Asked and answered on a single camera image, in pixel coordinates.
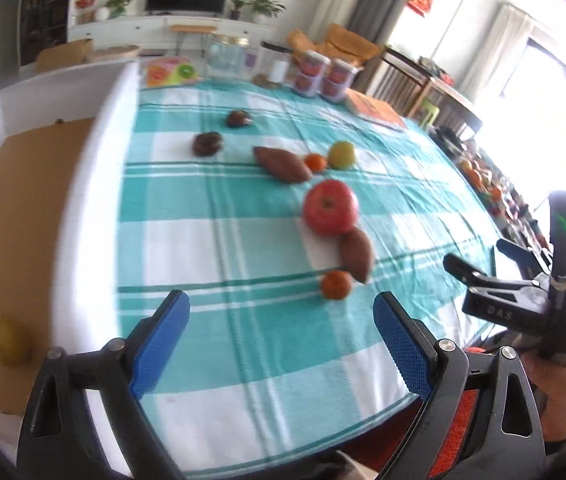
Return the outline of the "right hand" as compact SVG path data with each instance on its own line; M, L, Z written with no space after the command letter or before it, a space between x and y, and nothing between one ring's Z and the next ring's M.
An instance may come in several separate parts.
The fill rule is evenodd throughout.
M566 440L566 365L541 359L536 351L526 352L521 361L527 378L546 400L540 415L545 442L556 444Z

